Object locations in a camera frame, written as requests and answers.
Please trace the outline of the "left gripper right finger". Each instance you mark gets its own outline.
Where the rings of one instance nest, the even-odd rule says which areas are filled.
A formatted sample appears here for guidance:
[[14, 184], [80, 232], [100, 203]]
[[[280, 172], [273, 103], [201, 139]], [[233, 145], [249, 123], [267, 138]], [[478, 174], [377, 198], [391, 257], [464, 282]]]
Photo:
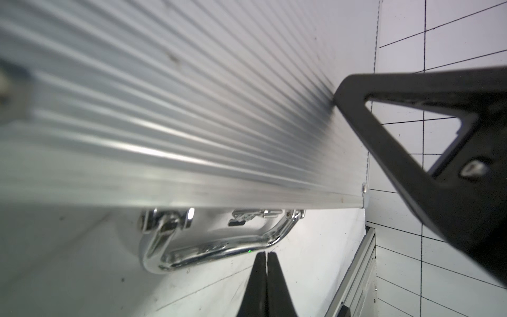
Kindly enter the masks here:
[[267, 254], [267, 313], [269, 317], [297, 317], [275, 252]]

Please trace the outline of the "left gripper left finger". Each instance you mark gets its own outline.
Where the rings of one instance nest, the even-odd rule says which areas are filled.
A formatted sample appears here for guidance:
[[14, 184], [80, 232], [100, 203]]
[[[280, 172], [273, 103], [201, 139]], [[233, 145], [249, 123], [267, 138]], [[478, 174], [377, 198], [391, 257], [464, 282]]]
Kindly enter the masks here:
[[237, 317], [267, 316], [267, 258], [265, 252], [256, 255]]

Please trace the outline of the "silver poker case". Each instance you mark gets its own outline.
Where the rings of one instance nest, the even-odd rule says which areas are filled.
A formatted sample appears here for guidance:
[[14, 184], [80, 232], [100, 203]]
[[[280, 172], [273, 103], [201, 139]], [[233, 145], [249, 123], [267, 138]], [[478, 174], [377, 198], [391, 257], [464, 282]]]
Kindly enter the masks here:
[[376, 1], [2, 1], [1, 203], [360, 207]]

